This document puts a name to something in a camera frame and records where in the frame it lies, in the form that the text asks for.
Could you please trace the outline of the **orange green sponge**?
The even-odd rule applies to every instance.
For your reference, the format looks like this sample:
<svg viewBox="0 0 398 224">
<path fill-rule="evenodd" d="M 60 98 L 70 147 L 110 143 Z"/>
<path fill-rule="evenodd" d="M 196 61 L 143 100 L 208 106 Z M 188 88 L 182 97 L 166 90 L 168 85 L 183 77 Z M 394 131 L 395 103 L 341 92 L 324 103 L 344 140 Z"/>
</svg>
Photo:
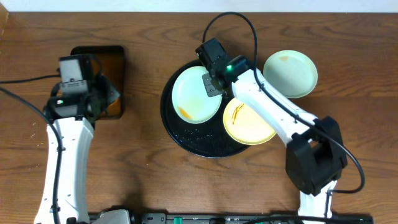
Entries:
<svg viewBox="0 0 398 224">
<path fill-rule="evenodd" d="M 120 98 L 115 99 L 109 106 L 108 110 L 112 113 L 119 111 L 121 109 L 121 100 Z"/>
</svg>

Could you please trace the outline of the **yellow plate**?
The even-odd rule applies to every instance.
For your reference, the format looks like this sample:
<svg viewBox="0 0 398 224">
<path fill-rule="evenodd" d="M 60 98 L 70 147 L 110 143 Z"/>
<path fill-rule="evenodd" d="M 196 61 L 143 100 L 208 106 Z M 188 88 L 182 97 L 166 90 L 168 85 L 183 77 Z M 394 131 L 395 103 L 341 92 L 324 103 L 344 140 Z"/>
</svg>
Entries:
<svg viewBox="0 0 398 224">
<path fill-rule="evenodd" d="M 235 141 L 258 145 L 272 139 L 276 132 L 247 104 L 233 98 L 224 109 L 223 124 Z"/>
</svg>

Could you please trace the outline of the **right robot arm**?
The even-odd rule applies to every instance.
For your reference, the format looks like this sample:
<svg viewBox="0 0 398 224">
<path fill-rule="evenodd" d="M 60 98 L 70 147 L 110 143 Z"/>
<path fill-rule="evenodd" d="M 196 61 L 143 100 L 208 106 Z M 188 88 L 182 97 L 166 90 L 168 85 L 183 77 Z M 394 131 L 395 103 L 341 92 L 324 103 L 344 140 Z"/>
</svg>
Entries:
<svg viewBox="0 0 398 224">
<path fill-rule="evenodd" d="M 208 95 L 229 91 L 285 144 L 285 170 L 300 191 L 298 214 L 317 217 L 319 223 L 330 218 L 331 196 L 348 163 L 338 123 L 299 108 L 266 81 L 253 62 L 243 55 L 232 58 L 216 39 L 202 43 L 195 52 L 210 75 L 213 88 Z"/>
</svg>

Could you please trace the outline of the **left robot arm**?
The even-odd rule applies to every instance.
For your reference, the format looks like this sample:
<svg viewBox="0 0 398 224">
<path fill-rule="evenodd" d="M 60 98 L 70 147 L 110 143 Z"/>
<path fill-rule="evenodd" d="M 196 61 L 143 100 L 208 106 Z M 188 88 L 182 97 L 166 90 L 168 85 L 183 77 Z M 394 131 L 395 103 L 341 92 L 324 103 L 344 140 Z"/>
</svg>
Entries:
<svg viewBox="0 0 398 224">
<path fill-rule="evenodd" d="M 89 223 L 86 175 L 99 119 L 123 114 L 122 53 L 71 54 L 59 60 L 60 82 L 44 107 L 49 155 L 35 223 Z"/>
</svg>

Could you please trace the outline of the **green plate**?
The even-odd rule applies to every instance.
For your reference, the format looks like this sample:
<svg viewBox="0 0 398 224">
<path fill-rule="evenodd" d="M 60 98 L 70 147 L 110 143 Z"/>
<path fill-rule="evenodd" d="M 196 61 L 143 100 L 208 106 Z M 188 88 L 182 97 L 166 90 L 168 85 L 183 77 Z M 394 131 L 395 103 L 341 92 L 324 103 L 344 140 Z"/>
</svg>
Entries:
<svg viewBox="0 0 398 224">
<path fill-rule="evenodd" d="M 263 75 L 287 98 L 301 98 L 310 94 L 318 82 L 314 62 L 295 50 L 281 50 L 272 54 L 264 64 Z"/>
<path fill-rule="evenodd" d="M 202 79 L 207 70 L 202 66 L 185 69 L 172 87 L 172 105 L 177 115 L 191 124 L 208 121 L 218 111 L 222 96 L 207 95 Z"/>
</svg>

